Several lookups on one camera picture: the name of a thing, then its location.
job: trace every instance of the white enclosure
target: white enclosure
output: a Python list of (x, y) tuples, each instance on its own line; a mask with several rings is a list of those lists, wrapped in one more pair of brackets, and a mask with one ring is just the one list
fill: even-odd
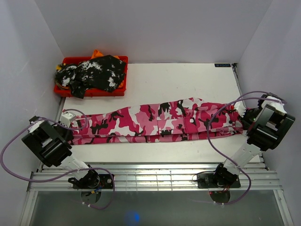
[[(132, 63), (124, 97), (94, 98), (102, 104), (99, 108), (91, 107), (89, 99), (68, 99), (64, 104), (85, 113), (192, 96), (229, 102), (239, 95), (231, 68), (226, 72), (200, 63), (238, 63), (242, 92), (273, 92), (288, 102), (285, 109), (296, 117), (281, 145), (267, 152), (264, 160), (277, 171), (294, 224), (301, 225), (299, 0), (2, 0), (0, 19), (1, 147), (34, 115), (55, 118), (60, 98), (52, 91), (53, 74), (64, 57), (89, 56), (98, 48), (105, 54), (126, 55)], [(160, 80), (170, 82), (167, 89)], [(234, 136), (215, 142), (231, 155), (244, 139)], [(202, 156), (200, 144), (206, 151)], [(86, 152), (78, 146), (74, 152), (87, 162), (223, 161), (210, 152), (206, 141), (154, 144), (153, 152), (143, 144), (135, 149), (124, 145), (128, 155), (118, 153), (116, 147), (113, 155), (105, 150), (107, 146), (101, 146), (99, 154), (100, 145), (85, 145)], [(144, 154), (137, 156), (138, 149)], [(160, 157), (163, 149), (168, 150)], [(7, 151), (5, 163), (26, 177), (39, 164), (20, 139)], [(264, 165), (259, 157), (253, 163)], [(0, 176), (0, 225), (18, 225), (28, 183), (2, 169)]]

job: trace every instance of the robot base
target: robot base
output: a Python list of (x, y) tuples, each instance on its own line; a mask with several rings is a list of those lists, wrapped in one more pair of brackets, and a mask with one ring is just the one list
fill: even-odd
[[(223, 185), (217, 186), (217, 184), (213, 180), (214, 173), (199, 173), (197, 174), (197, 180), (198, 180), (198, 188), (220, 188), (223, 187)], [(240, 188), (240, 181), (239, 179), (235, 181), (230, 188)]]
[[(98, 174), (99, 176), (99, 185), (102, 187), (102, 189), (112, 189), (113, 188), (113, 181), (110, 177), (109, 174)], [(96, 189), (99, 186), (95, 186), (95, 187), (88, 187), (88, 186), (84, 186), (84, 187), (78, 187), (77, 185), (73, 184), (73, 189)]]

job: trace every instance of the camouflage fabric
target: camouflage fabric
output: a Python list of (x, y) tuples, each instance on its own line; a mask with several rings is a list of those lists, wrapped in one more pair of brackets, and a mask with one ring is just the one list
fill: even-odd
[[(212, 115), (223, 104), (204, 103), (189, 98), (162, 104), (125, 107), (106, 114), (87, 115), (86, 128), (73, 132), (71, 144), (152, 143), (206, 139)], [(85, 123), (83, 116), (72, 128)], [(237, 112), (227, 107), (213, 121), (210, 137), (226, 137), (242, 132)]]

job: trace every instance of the red tray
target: red tray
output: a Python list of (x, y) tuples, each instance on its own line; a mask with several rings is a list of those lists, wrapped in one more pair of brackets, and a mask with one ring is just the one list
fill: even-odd
[[(126, 74), (124, 77), (124, 83), (123, 87), (117, 88), (113, 92), (109, 93), (100, 89), (88, 89), (85, 92), (85, 97), (116, 97), (116, 96), (124, 96), (124, 92), (126, 91), (126, 84), (127, 84), (127, 63), (128, 58), (127, 56), (118, 56), (120, 60), (126, 63), (126, 66), (124, 68), (124, 73)], [(91, 59), (90, 56), (88, 57), (66, 57), (63, 60), (63, 63), (66, 64), (78, 64), (82, 61), (87, 61)], [(55, 93), (59, 94), (62, 97), (72, 97), (71, 91), (69, 89), (60, 89), (57, 85), (55, 85), (55, 88), (53, 90)]]

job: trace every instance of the metal bar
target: metal bar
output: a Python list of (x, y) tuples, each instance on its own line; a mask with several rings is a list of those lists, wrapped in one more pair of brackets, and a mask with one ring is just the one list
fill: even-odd
[[(197, 183), (192, 181), (192, 176), (205, 169), (109, 169), (115, 175), (117, 191), (164, 191), (164, 190), (199, 190)], [(56, 177), (65, 172), (33, 173), (32, 179), (42, 180)], [(281, 184), (277, 173), (267, 170), (246, 170), (252, 180), (252, 190), (278, 190)], [(56, 181), (48, 183), (30, 183), (30, 191), (76, 191), (67, 182), (67, 175)], [(245, 190), (249, 181), (245, 175), (239, 176), (241, 188)]]
[[(155, 163), (155, 164), (141, 164), (141, 163), (132, 163), (132, 164), (121, 164), (121, 163), (89, 163), (86, 164), (91, 165), (91, 167), (102, 167), (110, 170), (133, 170), (133, 169), (145, 169), (145, 170), (161, 170), (161, 169), (215, 169), (219, 163), (208, 163), (208, 164), (199, 164), (199, 163), (188, 163), (188, 164), (170, 164), (170, 163)], [(244, 169), (266, 169), (264, 163), (248, 163)], [(63, 168), (60, 167), (44, 167), (43, 172), (54, 172), (54, 171), (61, 171)]]
[(260, 160), (260, 162), (263, 162), (263, 163), (265, 163), (265, 162), (264, 162), (264, 159), (263, 159), (263, 155), (262, 155), (262, 153), (260, 153), (258, 156), (259, 156), (259, 160)]
[(234, 74), (234, 78), (235, 78), (235, 81), (236, 81), (238, 91), (242, 95), (243, 92), (241, 91), (240, 84), (239, 84), (239, 78), (238, 78), (238, 74), (237, 74), (237, 64), (235, 66), (234, 66), (234, 63), (231, 64), (231, 68), (232, 68), (232, 71), (233, 71), (233, 74)]
[(56, 116), (55, 116), (55, 121), (60, 120), (61, 115), (62, 115), (62, 111), (63, 111), (63, 108), (64, 108), (65, 101), (66, 101), (66, 98), (62, 97), (61, 100), (60, 100), (59, 106), (58, 106)]
[(27, 192), (19, 226), (28, 226), (30, 224), (37, 197), (37, 191)]
[(37, 168), (37, 170), (38, 170), (39, 172), (42, 172), (42, 171), (43, 171), (43, 167), (44, 167), (44, 163), (42, 163), (42, 162), (40, 161), (39, 167)]
[(274, 190), (275, 198), (285, 226), (293, 226), (293, 220), (283, 196), (283, 190)]

